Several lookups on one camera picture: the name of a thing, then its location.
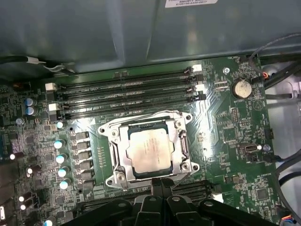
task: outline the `screw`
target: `screw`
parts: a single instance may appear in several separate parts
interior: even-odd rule
[[[186,163],[186,162],[184,162],[184,163],[182,164],[182,170],[188,170],[188,169],[189,169],[189,164]]]
[[[212,202],[209,202],[209,201],[206,201],[204,204],[205,204],[206,206],[213,206],[213,203],[212,203]]]
[[[175,124],[176,124],[177,127],[181,126],[181,122],[180,121],[177,121]]]
[[[118,180],[120,180],[120,181],[124,181],[124,180],[126,179],[126,177],[125,177],[125,175],[124,175],[123,173],[117,174],[117,178],[118,178]]]
[[[113,131],[112,131],[112,136],[113,136],[113,137],[118,136],[118,131],[117,131],[117,130],[113,130]]]
[[[173,201],[178,202],[180,198],[178,196],[172,198]]]
[[[225,67],[225,68],[222,70],[222,72],[223,72],[224,74],[228,74],[228,73],[230,72],[230,68]]]
[[[270,146],[270,145],[264,145],[264,146],[263,146],[263,150],[264,150],[265,152],[268,152],[268,151],[271,150],[271,146]]]

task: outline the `gray cable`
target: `gray cable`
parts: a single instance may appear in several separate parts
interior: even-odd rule
[[[280,37],[280,38],[277,38],[273,41],[270,41],[269,43],[265,44],[264,46],[261,46],[259,47],[258,49],[256,49],[252,54],[251,56],[249,57],[249,66],[252,67],[256,72],[262,74],[263,71],[258,68],[255,63],[253,62],[253,58],[256,56],[256,54],[258,54],[260,51],[262,51],[263,49],[275,44],[276,42],[279,42],[279,41],[283,41],[285,39],[289,39],[289,38],[293,38],[293,37],[298,37],[298,36],[301,36],[301,33],[294,33],[294,34],[289,34],[289,35],[286,35],[286,36],[283,36],[283,37]]]

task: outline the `wire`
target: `wire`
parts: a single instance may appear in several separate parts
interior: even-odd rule
[[[269,100],[287,100],[287,99],[293,98],[292,94],[290,94],[290,93],[277,94],[277,95],[266,94],[265,97]]]
[[[289,38],[293,38],[293,37],[298,37],[298,36],[301,36],[301,33],[294,33],[294,34],[289,34],[289,35],[286,35],[286,36],[283,36],[283,37],[280,37],[280,38],[277,38],[273,41],[270,41],[269,43],[265,44],[264,46],[261,46],[259,47],[258,49],[256,49],[252,54],[251,56],[249,57],[249,66],[251,68],[253,68],[256,72],[260,73],[260,74],[263,74],[263,71],[262,69],[258,68],[255,63],[253,62],[253,58],[256,56],[256,54],[258,54],[260,51],[262,51],[263,49],[279,42],[279,41],[283,41],[285,39],[289,39]]]
[[[287,168],[293,166],[294,164],[298,163],[301,161],[301,149],[299,151],[297,151],[295,154],[289,156],[288,158],[286,158],[285,161],[283,164],[281,164],[276,170],[275,172],[272,174],[272,179],[273,179],[273,182],[274,182],[274,185],[275,185],[275,190],[276,192],[278,193],[279,195],[279,198],[281,200],[281,202],[284,204],[284,206],[286,208],[288,208],[290,210],[290,212],[292,213],[292,217],[296,220],[296,222],[298,224],[301,225],[301,218],[297,215],[297,213],[292,209],[292,207],[290,206],[290,204],[288,203],[288,201],[286,200],[282,190],[281,190],[281,187],[280,187],[280,184],[279,184],[279,175],[282,171],[286,170]]]
[[[297,171],[297,172],[293,172],[293,173],[290,173],[290,174],[287,174],[285,175],[284,177],[282,177],[280,180],[279,180],[279,185],[282,186],[284,185],[287,181],[293,179],[293,178],[296,178],[296,177],[300,177],[301,176],[301,171]]]
[[[264,82],[264,88],[269,89],[272,86],[275,86],[279,82],[283,81],[284,79],[288,78],[292,74],[297,73],[301,70],[301,61],[296,61],[291,65],[287,66],[286,68],[282,69],[281,71],[275,73],[272,78],[266,80]]]

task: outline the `white label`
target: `white label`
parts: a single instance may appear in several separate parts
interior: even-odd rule
[[[218,0],[166,0],[165,8],[215,4]]]

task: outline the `solid capacitor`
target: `solid capacitor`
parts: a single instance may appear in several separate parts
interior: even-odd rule
[[[60,149],[60,148],[64,147],[65,144],[66,144],[66,142],[64,140],[56,140],[53,143],[53,146],[55,147],[55,149]]]
[[[56,222],[56,218],[53,216],[50,216],[47,218],[47,220],[44,222],[44,226],[53,226]]]
[[[60,183],[60,188],[62,190],[66,190],[70,184],[71,184],[71,180],[69,178],[66,178]]]
[[[35,116],[35,115],[37,115],[39,112],[38,112],[38,110],[37,110],[36,108],[34,108],[34,107],[28,107],[28,108],[26,108],[25,113],[26,113],[27,115],[33,115],[33,116]]]
[[[60,178],[63,178],[67,175],[67,173],[69,173],[69,171],[70,171],[69,167],[64,166],[58,170],[57,174]]]
[[[32,166],[32,167],[29,167],[26,170],[26,172],[28,174],[36,173],[36,172],[39,172],[39,171],[41,171],[41,166],[40,165],[35,165],[35,166]]]
[[[20,206],[21,210],[26,210],[26,208],[30,207],[33,204],[32,199],[28,199]]]
[[[14,159],[21,159],[24,157],[24,152],[16,152],[16,153],[12,153],[9,158],[11,160],[14,160]]]
[[[19,196],[19,201],[24,202],[24,201],[28,200],[29,198],[31,198],[31,196],[32,196],[32,192],[26,192],[23,195]]]
[[[35,99],[32,99],[32,98],[26,98],[24,103],[28,107],[37,105],[37,101]]]
[[[68,158],[67,154],[60,154],[55,158],[55,161],[59,164],[62,164]]]

